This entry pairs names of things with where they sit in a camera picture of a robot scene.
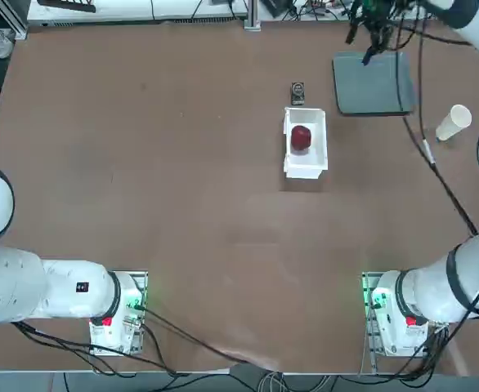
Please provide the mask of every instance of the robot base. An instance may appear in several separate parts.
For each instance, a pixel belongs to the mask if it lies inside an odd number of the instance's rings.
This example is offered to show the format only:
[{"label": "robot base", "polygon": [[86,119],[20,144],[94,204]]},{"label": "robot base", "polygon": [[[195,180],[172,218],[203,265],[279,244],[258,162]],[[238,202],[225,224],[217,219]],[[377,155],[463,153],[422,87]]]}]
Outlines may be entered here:
[{"label": "robot base", "polygon": [[379,279],[370,298],[386,356],[410,357],[428,336],[428,323],[416,325],[400,312],[396,299],[399,271],[388,271]]},{"label": "robot base", "polygon": [[[105,318],[101,325],[91,320],[91,343],[102,345],[125,354],[139,354],[143,349],[141,323],[145,312],[135,310],[134,305],[145,306],[148,273],[146,271],[115,271],[121,286],[119,306],[113,318]],[[121,356],[106,350],[94,349],[95,355]]]},{"label": "robot base", "polygon": [[[427,338],[427,324],[408,326],[397,308],[395,285],[398,275],[398,271],[361,274],[369,359],[373,373],[378,373],[376,354],[409,357]],[[423,350],[416,356],[423,357]]]}]

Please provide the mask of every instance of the white container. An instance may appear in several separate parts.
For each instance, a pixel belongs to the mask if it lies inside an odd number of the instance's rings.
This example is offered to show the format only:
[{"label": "white container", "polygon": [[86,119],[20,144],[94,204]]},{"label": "white container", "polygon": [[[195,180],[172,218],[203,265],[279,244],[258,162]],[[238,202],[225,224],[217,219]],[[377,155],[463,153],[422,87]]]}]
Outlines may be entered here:
[{"label": "white container", "polygon": [[[295,154],[290,144],[292,129],[303,125],[311,130],[311,146]],[[285,108],[283,133],[286,135],[283,171],[287,178],[317,179],[329,168],[327,160],[327,124],[321,109]]]},{"label": "white container", "polygon": [[466,106],[454,105],[436,129],[438,140],[445,141],[472,124],[472,114]]}]

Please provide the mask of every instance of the white cup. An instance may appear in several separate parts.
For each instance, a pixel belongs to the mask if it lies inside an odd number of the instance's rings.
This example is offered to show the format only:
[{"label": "white cup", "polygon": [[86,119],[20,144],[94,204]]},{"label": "white cup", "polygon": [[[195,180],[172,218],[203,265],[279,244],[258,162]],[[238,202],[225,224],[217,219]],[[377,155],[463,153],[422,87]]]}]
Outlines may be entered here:
[{"label": "white cup", "polygon": [[453,135],[472,124],[472,114],[466,106],[454,105],[440,126],[436,129],[438,140],[448,140]]}]

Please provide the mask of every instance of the brown table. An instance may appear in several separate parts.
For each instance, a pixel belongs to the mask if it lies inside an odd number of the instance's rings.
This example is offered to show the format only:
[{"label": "brown table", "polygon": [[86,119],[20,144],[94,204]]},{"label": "brown table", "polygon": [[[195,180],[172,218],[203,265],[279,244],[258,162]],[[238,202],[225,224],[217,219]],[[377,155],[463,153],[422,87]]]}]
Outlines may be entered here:
[{"label": "brown table", "polygon": [[[357,372],[360,273],[430,264],[467,231],[400,119],[339,115],[331,60],[369,44],[361,31],[348,47],[346,34],[345,24],[315,23],[31,33],[16,45],[0,102],[0,168],[16,192],[2,242],[43,258],[147,269],[150,306],[265,368]],[[413,76],[416,51],[413,40]],[[429,135],[479,227],[479,54],[427,42],[425,65],[429,127],[453,104],[472,111],[470,129],[450,143]],[[307,106],[328,114],[329,171],[314,185],[282,175],[292,81],[305,83]],[[36,325],[88,339],[85,320]],[[228,366],[152,325],[171,366]],[[479,375],[478,323],[450,352],[441,372]],[[382,360],[380,370],[399,364]],[[86,367],[0,326],[0,369],[71,368]]]}]

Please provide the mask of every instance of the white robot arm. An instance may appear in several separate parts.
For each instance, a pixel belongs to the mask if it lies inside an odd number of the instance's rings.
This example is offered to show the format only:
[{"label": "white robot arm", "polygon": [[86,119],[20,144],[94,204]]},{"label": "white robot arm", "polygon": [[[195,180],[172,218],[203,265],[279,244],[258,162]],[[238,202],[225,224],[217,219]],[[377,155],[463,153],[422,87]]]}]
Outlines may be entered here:
[{"label": "white robot arm", "polygon": [[[0,171],[0,237],[14,206],[11,184]],[[143,319],[134,305],[144,301],[145,293],[129,273],[107,271],[90,261],[41,260],[0,246],[0,323],[89,318],[92,344],[130,354]]]},{"label": "white robot arm", "polygon": [[422,0],[421,4],[479,50],[479,0]]},{"label": "white robot arm", "polygon": [[[479,0],[420,3],[479,50]],[[479,235],[428,267],[386,272],[369,301],[379,325],[384,354],[413,355],[428,337],[429,321],[460,321],[478,292]],[[469,317],[479,317],[479,303]]]}]

